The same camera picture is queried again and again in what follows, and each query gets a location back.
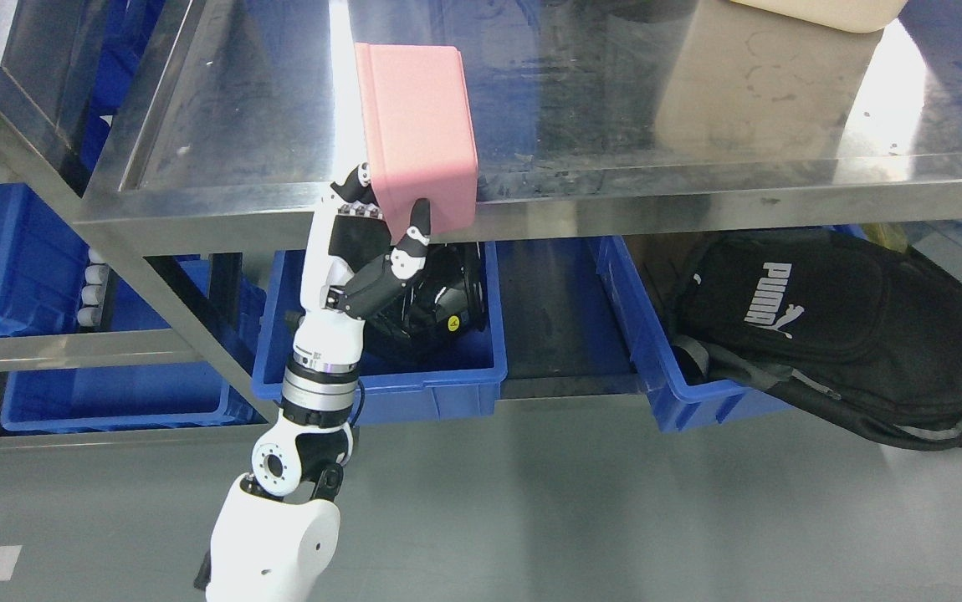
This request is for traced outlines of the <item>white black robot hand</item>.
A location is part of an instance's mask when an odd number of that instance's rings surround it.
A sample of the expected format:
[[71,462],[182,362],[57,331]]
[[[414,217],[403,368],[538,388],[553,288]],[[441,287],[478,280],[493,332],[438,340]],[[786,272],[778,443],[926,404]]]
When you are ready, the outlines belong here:
[[320,380],[355,372],[364,324],[400,298],[427,262],[430,202],[413,202],[409,224],[392,240],[386,211],[363,161],[318,202],[306,241],[299,291],[304,316],[294,335],[289,372]]

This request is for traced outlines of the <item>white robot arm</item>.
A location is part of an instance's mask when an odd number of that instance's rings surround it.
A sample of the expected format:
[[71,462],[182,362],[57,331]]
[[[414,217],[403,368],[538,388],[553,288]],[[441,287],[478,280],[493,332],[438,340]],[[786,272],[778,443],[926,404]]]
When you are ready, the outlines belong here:
[[277,420],[237,476],[197,576],[208,601],[305,601],[335,556],[335,497],[354,450],[354,365],[290,361]]

